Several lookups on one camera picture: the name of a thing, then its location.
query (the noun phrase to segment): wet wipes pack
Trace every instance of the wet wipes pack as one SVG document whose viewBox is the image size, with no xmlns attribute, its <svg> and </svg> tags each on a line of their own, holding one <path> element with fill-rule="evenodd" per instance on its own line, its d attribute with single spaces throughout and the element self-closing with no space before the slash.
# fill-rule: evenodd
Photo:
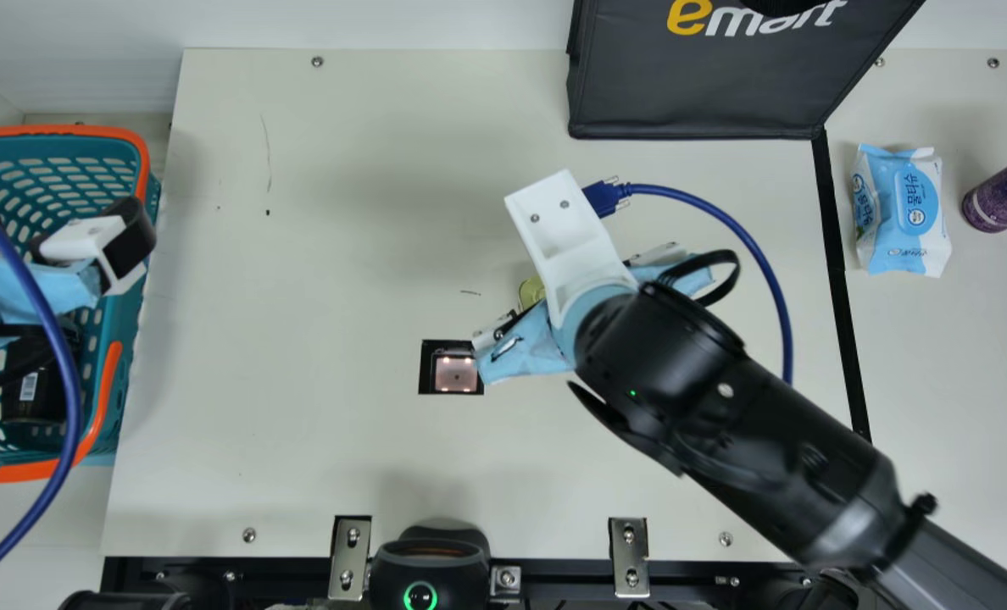
<svg viewBox="0 0 1007 610">
<path fill-rule="evenodd" d="M 861 144 L 851 188 L 857 258 L 869 275 L 902 270 L 941 277 L 952 243 L 932 147 L 888 152 Z"/>
</svg>

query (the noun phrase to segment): blue cable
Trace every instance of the blue cable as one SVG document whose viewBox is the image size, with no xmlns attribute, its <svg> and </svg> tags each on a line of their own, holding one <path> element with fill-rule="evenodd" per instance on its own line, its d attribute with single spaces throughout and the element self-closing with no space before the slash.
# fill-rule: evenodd
<svg viewBox="0 0 1007 610">
<path fill-rule="evenodd" d="M 66 475 L 69 474 L 70 466 L 74 464 L 74 455 L 78 452 L 78 438 L 82 435 L 82 389 L 78 386 L 78 367 L 74 364 L 70 348 L 66 346 L 66 337 L 62 336 L 62 329 L 58 327 L 55 314 L 52 312 L 51 306 L 47 305 L 47 300 L 40 292 L 40 287 L 32 279 L 32 274 L 29 273 L 25 263 L 18 256 L 18 252 L 14 251 L 10 239 L 3 233 L 2 227 L 0 227 L 0 254 L 3 255 L 13 273 L 18 276 L 18 281 L 22 285 L 32 309 L 40 318 L 40 324 L 43 325 L 47 340 L 51 344 L 51 350 L 58 361 L 58 371 L 59 374 L 62 374 L 62 389 L 66 395 L 66 434 L 62 437 L 62 449 L 58 454 L 58 464 L 47 479 L 43 490 L 32 502 L 28 512 L 20 517 L 18 524 L 14 525 L 14 528 L 0 542 L 0 561 L 3 561 L 3 557 L 7 556 L 14 549 L 14 546 L 18 545 L 20 540 L 25 537 L 25 533 L 32 528 L 32 525 L 39 520 L 40 516 L 43 516 L 47 506 L 58 494 L 62 482 L 66 481 Z"/>
<path fill-rule="evenodd" d="M 671 189 L 655 184 L 619 184 L 609 185 L 609 188 L 615 189 L 616 200 L 622 200 L 632 194 L 659 195 L 698 207 L 721 220 L 721 223 L 726 224 L 729 231 L 732 231 L 733 235 L 736 235 L 744 243 L 744 247 L 748 249 L 748 252 L 751 252 L 752 257 L 758 263 L 759 270 L 763 272 L 763 278 L 766 279 L 767 286 L 771 291 L 771 298 L 774 298 L 774 309 L 778 312 L 778 326 L 782 331 L 782 382 L 792 385 L 794 383 L 794 333 L 790 331 L 790 313 L 785 306 L 782 288 L 778 285 L 778 279 L 774 277 L 774 270 L 771 270 L 770 263 L 767 262 L 766 256 L 763 256 L 763 251 L 759 250 L 759 244 L 756 244 L 752 236 L 748 235 L 748 232 L 745 232 L 744 227 L 729 213 L 718 209 L 704 198 L 686 193 L 685 190 Z"/>
</svg>

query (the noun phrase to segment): black shopping bag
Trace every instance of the black shopping bag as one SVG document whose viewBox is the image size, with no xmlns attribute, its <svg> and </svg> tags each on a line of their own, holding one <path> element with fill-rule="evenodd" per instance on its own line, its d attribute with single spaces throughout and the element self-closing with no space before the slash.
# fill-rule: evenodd
<svg viewBox="0 0 1007 610">
<path fill-rule="evenodd" d="M 924 0 L 575 0 L 575 138 L 812 138 Z"/>
</svg>

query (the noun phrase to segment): white tabletop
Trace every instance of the white tabletop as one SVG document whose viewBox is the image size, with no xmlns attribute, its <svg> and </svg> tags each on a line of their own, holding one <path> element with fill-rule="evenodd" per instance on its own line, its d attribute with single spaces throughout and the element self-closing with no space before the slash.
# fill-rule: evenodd
<svg viewBox="0 0 1007 610">
<path fill-rule="evenodd" d="M 335 514 L 373 514 L 375 545 L 452 516 L 495 556 L 604 559 L 607 517 L 646 516 L 654 560 L 782 560 L 564 377 L 418 397 L 418 359 L 533 275 L 505 195 L 563 167 L 619 174 L 752 232 L 789 301 L 798 388 L 849 422 L 810 144 L 577 142 L 555 50 L 314 54 L 185 53 L 102 551 L 325 556 Z M 607 225 L 622 256 L 671 240 L 743 255 L 674 201 L 636 197 Z M 778 370 L 755 265 L 715 311 Z"/>
<path fill-rule="evenodd" d="M 1007 232 L 960 213 L 964 193 L 1007 165 L 1007 50 L 888 51 L 828 131 L 873 443 L 905 495 L 937 495 L 937 521 L 1007 568 Z M 860 142 L 937 147 L 953 244 L 938 281 L 860 269 L 849 203 Z"/>
</svg>

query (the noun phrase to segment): teal plastic basket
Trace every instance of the teal plastic basket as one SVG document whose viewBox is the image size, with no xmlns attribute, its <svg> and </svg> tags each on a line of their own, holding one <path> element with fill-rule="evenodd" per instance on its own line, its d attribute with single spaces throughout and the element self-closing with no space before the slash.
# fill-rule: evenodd
<svg viewBox="0 0 1007 610">
<path fill-rule="evenodd" d="M 38 233 L 100 213 L 117 197 L 146 201 L 156 221 L 161 185 L 148 171 L 146 144 L 126 129 L 93 126 L 0 128 L 0 218 L 26 260 Z M 101 298 L 74 312 L 82 335 L 83 440 L 78 459 L 114 454 L 120 440 L 142 287 Z M 0 348 L 0 370 L 5 348 Z M 0 483 L 45 479 L 61 450 L 65 426 L 0 421 Z"/>
</svg>

